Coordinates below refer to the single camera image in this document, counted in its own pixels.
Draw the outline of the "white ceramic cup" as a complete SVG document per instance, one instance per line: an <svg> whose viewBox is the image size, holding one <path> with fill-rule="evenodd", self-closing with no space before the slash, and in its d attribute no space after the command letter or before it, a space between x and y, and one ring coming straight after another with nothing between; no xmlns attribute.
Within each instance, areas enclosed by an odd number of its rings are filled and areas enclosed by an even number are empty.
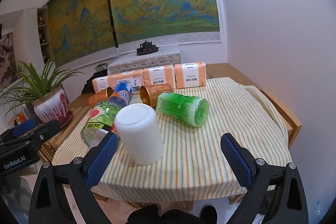
<svg viewBox="0 0 336 224"><path fill-rule="evenodd" d="M165 146L152 107L144 103L128 105L117 113L114 126L136 164L151 165L163 157Z"/></svg>

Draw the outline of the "grapefruit label plastic cup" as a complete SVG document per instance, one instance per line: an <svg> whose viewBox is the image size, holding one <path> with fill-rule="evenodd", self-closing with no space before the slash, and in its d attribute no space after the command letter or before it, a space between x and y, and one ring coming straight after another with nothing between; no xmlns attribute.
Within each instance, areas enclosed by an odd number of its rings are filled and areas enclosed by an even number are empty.
<svg viewBox="0 0 336 224"><path fill-rule="evenodd" d="M89 148L96 147L110 132L117 113L118 104L110 101L99 102L90 112L88 121L81 131L81 139Z"/></svg>

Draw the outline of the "copper cup left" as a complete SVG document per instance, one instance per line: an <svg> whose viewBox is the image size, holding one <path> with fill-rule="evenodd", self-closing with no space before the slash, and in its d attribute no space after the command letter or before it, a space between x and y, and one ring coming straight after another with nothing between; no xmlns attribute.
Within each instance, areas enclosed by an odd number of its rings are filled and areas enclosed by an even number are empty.
<svg viewBox="0 0 336 224"><path fill-rule="evenodd" d="M95 107L99 102L107 101L108 98L112 95L113 89L108 87L92 96L90 96L88 103L91 108Z"/></svg>

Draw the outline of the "blue orange label cup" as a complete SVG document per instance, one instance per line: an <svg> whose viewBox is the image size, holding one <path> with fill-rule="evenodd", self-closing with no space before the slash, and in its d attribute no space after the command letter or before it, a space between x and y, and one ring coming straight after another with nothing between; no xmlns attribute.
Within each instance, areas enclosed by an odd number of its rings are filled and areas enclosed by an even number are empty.
<svg viewBox="0 0 336 224"><path fill-rule="evenodd" d="M129 83L120 82L115 86L108 101L118 105L120 108L124 108L129 104L132 92L133 88Z"/></svg>

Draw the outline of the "green plastic bottle cup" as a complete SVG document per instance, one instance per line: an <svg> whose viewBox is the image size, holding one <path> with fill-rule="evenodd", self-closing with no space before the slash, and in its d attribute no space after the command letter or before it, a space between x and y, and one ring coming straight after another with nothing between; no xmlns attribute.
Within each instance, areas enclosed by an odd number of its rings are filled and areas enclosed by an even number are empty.
<svg viewBox="0 0 336 224"><path fill-rule="evenodd" d="M209 115L210 105L202 97L164 92L158 96L156 109L189 126L201 127Z"/></svg>

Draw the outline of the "copper patterned cup right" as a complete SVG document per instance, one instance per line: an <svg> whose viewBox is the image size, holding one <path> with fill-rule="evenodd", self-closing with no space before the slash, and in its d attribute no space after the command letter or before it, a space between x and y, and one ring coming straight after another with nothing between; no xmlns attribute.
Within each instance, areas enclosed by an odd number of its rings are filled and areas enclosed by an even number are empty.
<svg viewBox="0 0 336 224"><path fill-rule="evenodd" d="M142 103L156 108L158 96L164 92L173 92L171 84L143 85L139 89Z"/></svg>

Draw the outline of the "wooden slatted tray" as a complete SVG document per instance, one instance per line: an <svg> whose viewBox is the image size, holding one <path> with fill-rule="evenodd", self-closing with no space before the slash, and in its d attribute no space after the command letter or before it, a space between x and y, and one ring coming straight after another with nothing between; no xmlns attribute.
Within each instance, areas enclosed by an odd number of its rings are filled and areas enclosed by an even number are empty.
<svg viewBox="0 0 336 224"><path fill-rule="evenodd" d="M70 110L70 119L61 127L60 132L42 144L42 147L38 152L42 162L52 161L56 150L70 136L75 127L84 120L84 117L90 110L91 108L89 106L73 108Z"/></svg>

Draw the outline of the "red white plant pot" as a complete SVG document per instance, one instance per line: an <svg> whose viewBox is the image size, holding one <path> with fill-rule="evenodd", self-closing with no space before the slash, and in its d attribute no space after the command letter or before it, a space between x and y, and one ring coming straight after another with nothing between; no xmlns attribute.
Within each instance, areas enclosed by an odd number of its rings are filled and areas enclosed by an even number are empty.
<svg viewBox="0 0 336 224"><path fill-rule="evenodd" d="M58 121L60 127L63 127L70 120L68 100L62 86L34 101L32 105L35 114L43 123L54 119Z"/></svg>

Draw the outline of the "green spider plant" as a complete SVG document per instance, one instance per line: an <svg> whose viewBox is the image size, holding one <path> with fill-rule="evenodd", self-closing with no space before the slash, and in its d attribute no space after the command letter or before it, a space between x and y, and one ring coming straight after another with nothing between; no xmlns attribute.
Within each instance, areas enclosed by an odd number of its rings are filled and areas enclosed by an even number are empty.
<svg viewBox="0 0 336 224"><path fill-rule="evenodd" d="M17 76L21 83L1 91L1 107L9 107L4 116L17 107L36 102L61 87L65 80L81 74L80 71L62 68L54 57L45 63L41 72L38 72L32 63L19 61L18 64L21 71Z"/></svg>

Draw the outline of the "striped cream tablecloth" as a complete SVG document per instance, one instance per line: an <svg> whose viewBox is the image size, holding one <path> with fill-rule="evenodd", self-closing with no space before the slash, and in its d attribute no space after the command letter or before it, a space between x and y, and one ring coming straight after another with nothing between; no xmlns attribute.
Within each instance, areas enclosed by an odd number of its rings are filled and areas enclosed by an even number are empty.
<svg viewBox="0 0 336 224"><path fill-rule="evenodd" d="M152 165L137 165L120 144L93 187L95 193L125 202L196 201L244 193L221 151L225 133L268 164L285 166L291 161L286 125L258 88L221 77L179 92L208 100L205 124L191 127L157 113L163 158Z"/></svg>

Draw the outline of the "orange tissue pack far left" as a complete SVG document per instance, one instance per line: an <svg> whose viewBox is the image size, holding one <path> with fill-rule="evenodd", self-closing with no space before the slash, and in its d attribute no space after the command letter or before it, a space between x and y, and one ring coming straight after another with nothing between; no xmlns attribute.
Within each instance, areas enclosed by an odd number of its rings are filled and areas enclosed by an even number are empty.
<svg viewBox="0 0 336 224"><path fill-rule="evenodd" d="M113 89L115 87L115 84L116 83L113 76L97 77L92 80L92 85L95 93L107 89L108 87Z"/></svg>

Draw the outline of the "orange tissue pack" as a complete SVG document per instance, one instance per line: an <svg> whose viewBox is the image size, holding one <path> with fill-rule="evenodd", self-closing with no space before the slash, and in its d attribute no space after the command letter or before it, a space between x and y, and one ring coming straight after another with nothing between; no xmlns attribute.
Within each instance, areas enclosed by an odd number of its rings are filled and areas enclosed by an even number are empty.
<svg viewBox="0 0 336 224"><path fill-rule="evenodd" d="M204 62L175 64L174 73L177 89L206 86Z"/></svg>
<svg viewBox="0 0 336 224"><path fill-rule="evenodd" d="M97 77L92 80L92 85L95 93L107 89L108 87L113 89L115 87L115 84L116 83L113 76Z"/></svg>
<svg viewBox="0 0 336 224"><path fill-rule="evenodd" d="M143 69L142 77L144 85L170 84L173 89L176 87L173 65Z"/></svg>

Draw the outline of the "orange tissue pack barcode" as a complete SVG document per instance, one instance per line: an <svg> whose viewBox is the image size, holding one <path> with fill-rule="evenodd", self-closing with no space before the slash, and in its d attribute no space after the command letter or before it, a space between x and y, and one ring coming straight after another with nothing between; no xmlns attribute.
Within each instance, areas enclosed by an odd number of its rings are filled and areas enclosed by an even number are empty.
<svg viewBox="0 0 336 224"><path fill-rule="evenodd" d="M138 94L140 87L144 85L142 70L118 73L113 75L113 78L116 84L128 83L133 89L133 94Z"/></svg>

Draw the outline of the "orange tissue pack right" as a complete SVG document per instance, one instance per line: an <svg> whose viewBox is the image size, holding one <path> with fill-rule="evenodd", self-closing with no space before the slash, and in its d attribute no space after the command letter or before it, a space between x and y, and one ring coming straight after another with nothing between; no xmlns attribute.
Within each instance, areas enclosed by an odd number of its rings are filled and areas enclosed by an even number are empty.
<svg viewBox="0 0 336 224"><path fill-rule="evenodd" d="M175 64L174 73L177 89L206 86L204 62Z"/></svg>

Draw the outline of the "dark teapot tea set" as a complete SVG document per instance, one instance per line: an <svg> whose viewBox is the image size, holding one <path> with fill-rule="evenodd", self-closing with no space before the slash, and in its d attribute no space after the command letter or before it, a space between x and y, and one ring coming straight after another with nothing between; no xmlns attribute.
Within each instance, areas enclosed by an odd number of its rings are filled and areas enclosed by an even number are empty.
<svg viewBox="0 0 336 224"><path fill-rule="evenodd" d="M156 53L158 52L159 48L153 44L153 42L148 42L147 40L144 41L142 44L139 45L137 48L137 55L138 56L143 56L143 55L148 55L151 53Z"/></svg>

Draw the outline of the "orange tissue pack centre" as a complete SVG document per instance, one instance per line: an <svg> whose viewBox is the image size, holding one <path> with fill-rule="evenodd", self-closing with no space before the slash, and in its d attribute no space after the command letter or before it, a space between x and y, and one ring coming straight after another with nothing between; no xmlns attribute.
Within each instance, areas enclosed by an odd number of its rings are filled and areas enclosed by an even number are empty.
<svg viewBox="0 0 336 224"><path fill-rule="evenodd" d="M173 89L176 87L173 65L143 69L142 77L144 85L170 84Z"/></svg>

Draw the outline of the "patterned cloth side table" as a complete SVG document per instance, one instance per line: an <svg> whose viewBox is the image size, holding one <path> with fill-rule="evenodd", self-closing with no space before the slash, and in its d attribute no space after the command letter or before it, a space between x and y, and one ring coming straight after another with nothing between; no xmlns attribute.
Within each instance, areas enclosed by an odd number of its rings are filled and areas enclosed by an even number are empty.
<svg viewBox="0 0 336 224"><path fill-rule="evenodd" d="M165 46L160 47L158 52L148 55L138 56L136 53L123 55L108 65L108 75L181 63L182 54L179 46Z"/></svg>

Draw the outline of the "wooden wall shelf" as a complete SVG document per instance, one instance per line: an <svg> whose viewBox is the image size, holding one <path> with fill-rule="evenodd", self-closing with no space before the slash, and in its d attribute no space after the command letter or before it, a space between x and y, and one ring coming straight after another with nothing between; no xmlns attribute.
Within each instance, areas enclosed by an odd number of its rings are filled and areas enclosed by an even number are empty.
<svg viewBox="0 0 336 224"><path fill-rule="evenodd" d="M46 63L53 57L49 32L48 9L46 5L37 10L37 21L42 58L44 63Z"/></svg>

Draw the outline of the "green landscape wall painting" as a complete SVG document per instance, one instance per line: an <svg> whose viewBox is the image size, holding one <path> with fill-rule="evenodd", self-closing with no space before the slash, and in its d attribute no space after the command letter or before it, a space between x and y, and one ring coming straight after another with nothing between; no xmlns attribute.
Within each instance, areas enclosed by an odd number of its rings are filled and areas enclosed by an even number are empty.
<svg viewBox="0 0 336 224"><path fill-rule="evenodd" d="M217 0L50 0L57 64L88 61L156 45L218 42Z"/></svg>

